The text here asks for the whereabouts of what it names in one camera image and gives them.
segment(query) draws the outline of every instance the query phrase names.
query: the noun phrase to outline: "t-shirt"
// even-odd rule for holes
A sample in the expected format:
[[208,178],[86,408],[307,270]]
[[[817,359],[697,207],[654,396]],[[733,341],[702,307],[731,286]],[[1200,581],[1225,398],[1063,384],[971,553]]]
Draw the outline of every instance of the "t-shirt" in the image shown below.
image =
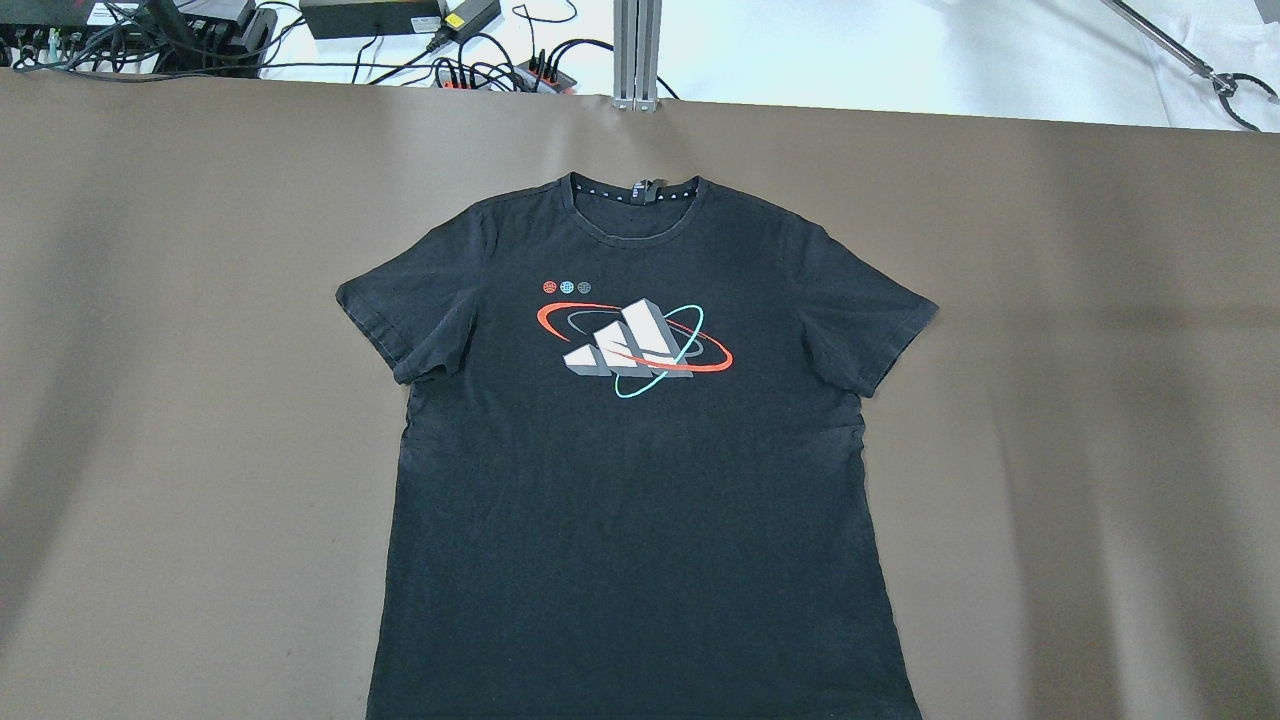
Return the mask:
[[707,178],[579,173],[337,299],[410,387],[369,720],[920,717],[860,397],[932,301]]

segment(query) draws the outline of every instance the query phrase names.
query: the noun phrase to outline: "white label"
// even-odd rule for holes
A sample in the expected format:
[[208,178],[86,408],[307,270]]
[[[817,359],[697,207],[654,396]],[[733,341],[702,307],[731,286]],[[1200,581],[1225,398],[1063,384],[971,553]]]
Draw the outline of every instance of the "white label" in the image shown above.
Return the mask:
[[410,18],[408,22],[413,24],[413,32],[435,32],[440,29],[440,18],[430,15],[425,18]]
[[[138,9],[142,3],[111,3],[116,8],[124,10],[125,13],[133,13]],[[87,26],[114,26],[115,23],[124,19],[119,13],[113,13],[106,3],[93,3],[93,10],[90,12],[88,19],[84,20]]]

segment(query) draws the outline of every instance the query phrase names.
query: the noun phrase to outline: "shirt sleeve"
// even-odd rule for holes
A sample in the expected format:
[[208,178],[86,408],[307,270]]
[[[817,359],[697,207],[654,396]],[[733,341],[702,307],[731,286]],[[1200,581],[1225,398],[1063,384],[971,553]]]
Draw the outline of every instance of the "shirt sleeve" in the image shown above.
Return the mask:
[[402,384],[461,368],[493,242],[477,205],[338,286],[337,300]]
[[872,397],[938,306],[864,263],[820,225],[790,220],[782,264],[814,369]]

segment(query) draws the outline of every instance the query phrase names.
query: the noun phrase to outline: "crew neckline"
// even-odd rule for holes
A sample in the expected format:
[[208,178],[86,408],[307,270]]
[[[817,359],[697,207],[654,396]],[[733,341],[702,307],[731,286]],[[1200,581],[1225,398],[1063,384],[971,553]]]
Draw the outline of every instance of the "crew neckline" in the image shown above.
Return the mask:
[[698,210],[703,206],[703,202],[707,200],[707,193],[710,190],[710,186],[712,183],[701,176],[694,176],[680,184],[662,186],[658,190],[658,200],[654,201],[655,205],[663,202],[664,200],[684,200],[685,197],[692,197],[692,200],[689,202],[689,208],[685,209],[685,213],[675,223],[672,223],[671,227],[657,234],[644,237],[626,237],[605,232],[603,228],[586,219],[586,217],[577,209],[577,204],[573,201],[579,192],[585,192],[589,195],[608,197],[609,200],[618,199],[620,202],[625,204],[626,197],[631,195],[631,188],[603,183],[581,173],[570,172],[559,178],[559,196],[561,204],[564,206],[564,211],[568,213],[570,219],[573,220],[573,224],[594,240],[603,242],[604,245],[612,245],[613,247],[652,247],[654,245],[669,242],[685,232],[689,224],[694,220],[694,217],[698,214]]

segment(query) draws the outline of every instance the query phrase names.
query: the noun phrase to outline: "black box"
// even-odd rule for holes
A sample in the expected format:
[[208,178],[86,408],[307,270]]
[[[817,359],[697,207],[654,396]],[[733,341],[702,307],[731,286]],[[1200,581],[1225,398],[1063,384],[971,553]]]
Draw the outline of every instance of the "black box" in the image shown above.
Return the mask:
[[302,0],[311,37],[434,35],[440,27],[439,0]]

